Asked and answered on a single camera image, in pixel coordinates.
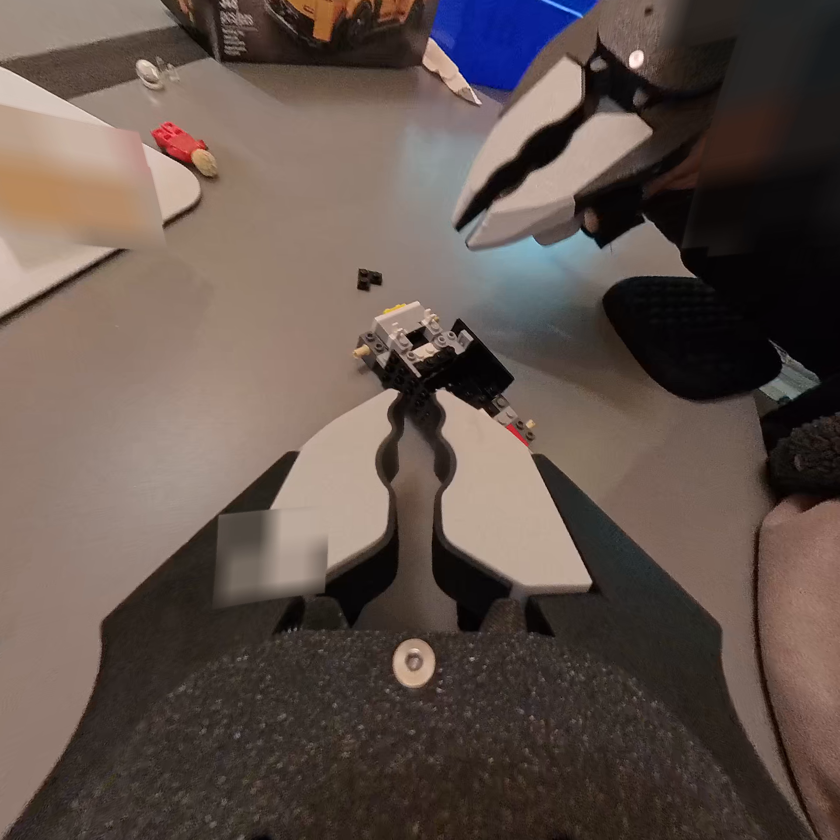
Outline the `dark toy brick box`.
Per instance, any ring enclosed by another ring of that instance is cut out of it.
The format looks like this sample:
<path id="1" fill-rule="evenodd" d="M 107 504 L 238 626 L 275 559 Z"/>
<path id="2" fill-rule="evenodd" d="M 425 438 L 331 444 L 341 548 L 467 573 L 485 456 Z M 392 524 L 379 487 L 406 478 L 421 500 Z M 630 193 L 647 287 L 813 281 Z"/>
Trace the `dark toy brick box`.
<path id="1" fill-rule="evenodd" d="M 438 1 L 163 1 L 223 63 L 418 66 Z"/>

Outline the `red brick piece with tan wheel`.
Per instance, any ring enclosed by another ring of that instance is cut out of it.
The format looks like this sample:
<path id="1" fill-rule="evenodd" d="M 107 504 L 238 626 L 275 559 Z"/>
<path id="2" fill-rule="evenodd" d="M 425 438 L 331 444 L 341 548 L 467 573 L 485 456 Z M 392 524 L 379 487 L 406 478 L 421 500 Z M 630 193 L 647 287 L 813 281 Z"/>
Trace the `red brick piece with tan wheel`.
<path id="1" fill-rule="evenodd" d="M 217 178 L 216 159 L 203 140 L 194 138 L 173 122 L 163 122 L 150 134 L 162 153 L 175 161 L 191 166 L 206 178 Z"/>

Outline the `clear plastic brick piece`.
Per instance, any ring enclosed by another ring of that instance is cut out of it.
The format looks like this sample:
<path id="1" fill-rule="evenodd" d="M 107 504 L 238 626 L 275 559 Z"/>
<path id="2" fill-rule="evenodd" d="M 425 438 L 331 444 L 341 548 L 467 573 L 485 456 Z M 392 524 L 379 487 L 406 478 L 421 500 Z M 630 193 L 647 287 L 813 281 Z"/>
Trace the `clear plastic brick piece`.
<path id="1" fill-rule="evenodd" d="M 160 57 L 157 57 L 155 61 L 138 59 L 134 68 L 141 83 L 153 91 L 161 91 L 180 82 L 178 69 L 171 62 Z"/>

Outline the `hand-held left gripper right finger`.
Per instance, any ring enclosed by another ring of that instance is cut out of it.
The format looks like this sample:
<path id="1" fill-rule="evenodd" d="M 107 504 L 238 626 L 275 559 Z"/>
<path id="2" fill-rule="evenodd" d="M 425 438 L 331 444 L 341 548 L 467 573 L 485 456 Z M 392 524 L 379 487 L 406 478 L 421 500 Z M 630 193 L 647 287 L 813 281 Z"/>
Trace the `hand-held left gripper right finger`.
<path id="1" fill-rule="evenodd" d="M 436 392 L 432 565 L 477 627 L 501 599 L 578 595 L 593 580 L 526 443 L 485 411 Z"/>

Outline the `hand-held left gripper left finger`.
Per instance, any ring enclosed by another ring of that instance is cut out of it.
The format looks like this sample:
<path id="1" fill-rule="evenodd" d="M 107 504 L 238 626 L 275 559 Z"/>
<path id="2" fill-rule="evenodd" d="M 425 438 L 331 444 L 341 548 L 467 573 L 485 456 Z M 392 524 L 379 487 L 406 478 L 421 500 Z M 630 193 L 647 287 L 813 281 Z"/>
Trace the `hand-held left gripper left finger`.
<path id="1" fill-rule="evenodd" d="M 393 480 L 403 435 L 399 392 L 382 392 L 331 421 L 296 453 L 272 504 L 305 509 L 326 539 L 322 595 L 355 624 L 396 578 Z"/>

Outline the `torn white paper bag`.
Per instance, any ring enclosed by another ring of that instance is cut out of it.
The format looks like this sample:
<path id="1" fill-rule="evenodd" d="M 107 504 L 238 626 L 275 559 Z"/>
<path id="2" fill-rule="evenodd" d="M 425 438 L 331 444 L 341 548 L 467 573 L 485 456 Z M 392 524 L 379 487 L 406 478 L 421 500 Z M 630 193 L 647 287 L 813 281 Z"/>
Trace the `torn white paper bag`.
<path id="1" fill-rule="evenodd" d="M 476 107 L 482 101 L 474 89 L 461 74 L 456 63 L 450 59 L 440 45 L 430 37 L 422 57 L 422 66 L 430 74 L 442 81 L 446 88 L 458 98 Z"/>

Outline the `white board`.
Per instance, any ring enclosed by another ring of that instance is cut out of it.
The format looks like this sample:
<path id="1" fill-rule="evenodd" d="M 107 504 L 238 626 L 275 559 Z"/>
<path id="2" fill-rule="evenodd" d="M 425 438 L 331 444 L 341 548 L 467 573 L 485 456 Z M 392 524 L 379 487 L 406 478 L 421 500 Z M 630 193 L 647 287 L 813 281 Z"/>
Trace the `white board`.
<path id="1" fill-rule="evenodd" d="M 38 87 L 11 70 L 2 69 L 2 106 L 50 118 L 109 129 L 104 121 L 57 95 Z M 201 186 L 193 173 L 142 143 L 151 179 L 161 207 L 162 221 L 169 223 L 194 208 Z M 70 243 L 48 244 L 26 235 L 2 235 L 1 315 L 21 309 L 31 301 L 78 276 L 116 252 L 116 248 Z"/>

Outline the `blue box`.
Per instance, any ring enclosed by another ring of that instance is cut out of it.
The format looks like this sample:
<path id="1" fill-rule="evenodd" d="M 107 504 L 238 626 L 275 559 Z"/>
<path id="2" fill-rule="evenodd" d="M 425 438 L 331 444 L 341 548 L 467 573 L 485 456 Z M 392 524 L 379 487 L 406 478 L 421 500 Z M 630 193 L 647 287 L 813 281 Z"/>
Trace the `blue box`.
<path id="1" fill-rule="evenodd" d="M 432 38 L 472 85 L 510 91 L 595 1 L 440 1 Z"/>

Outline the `black grey toy brick model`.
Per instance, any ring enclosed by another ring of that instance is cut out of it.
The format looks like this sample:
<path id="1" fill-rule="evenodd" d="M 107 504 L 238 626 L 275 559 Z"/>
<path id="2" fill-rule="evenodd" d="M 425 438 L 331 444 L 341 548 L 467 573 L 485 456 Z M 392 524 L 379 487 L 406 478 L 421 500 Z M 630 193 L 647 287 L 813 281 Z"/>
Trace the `black grey toy brick model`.
<path id="1" fill-rule="evenodd" d="M 384 389 L 403 395 L 409 416 L 434 425 L 435 393 L 446 390 L 484 411 L 526 446 L 535 440 L 534 422 L 524 420 L 508 400 L 514 377 L 462 319 L 446 328 L 420 301 L 384 310 L 373 318 L 353 350 Z"/>

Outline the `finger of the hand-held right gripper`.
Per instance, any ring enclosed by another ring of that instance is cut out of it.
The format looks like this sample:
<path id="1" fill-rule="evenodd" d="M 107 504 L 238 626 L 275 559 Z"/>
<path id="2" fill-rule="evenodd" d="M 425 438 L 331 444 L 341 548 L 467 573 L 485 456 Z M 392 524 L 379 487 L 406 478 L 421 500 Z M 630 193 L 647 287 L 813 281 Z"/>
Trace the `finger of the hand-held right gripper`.
<path id="1" fill-rule="evenodd" d="M 548 243 L 580 228 L 575 196 L 653 135 L 628 112 L 597 112 L 574 131 L 564 151 L 498 198 L 467 238 L 469 249 L 494 249 L 525 238 Z"/>
<path id="2" fill-rule="evenodd" d="M 455 205 L 454 228 L 464 229 L 552 162 L 581 123 L 584 100 L 584 69 L 567 56 L 511 100 L 469 169 Z"/>

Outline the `person's right hand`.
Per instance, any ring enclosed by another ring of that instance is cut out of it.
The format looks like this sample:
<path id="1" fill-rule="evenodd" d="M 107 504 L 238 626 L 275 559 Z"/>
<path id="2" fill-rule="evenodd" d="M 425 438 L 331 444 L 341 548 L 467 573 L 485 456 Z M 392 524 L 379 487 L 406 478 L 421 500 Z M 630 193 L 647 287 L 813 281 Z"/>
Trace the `person's right hand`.
<path id="1" fill-rule="evenodd" d="M 646 195 L 662 192 L 692 191 L 697 186 L 699 163 L 694 152 L 667 172 L 647 184 Z"/>

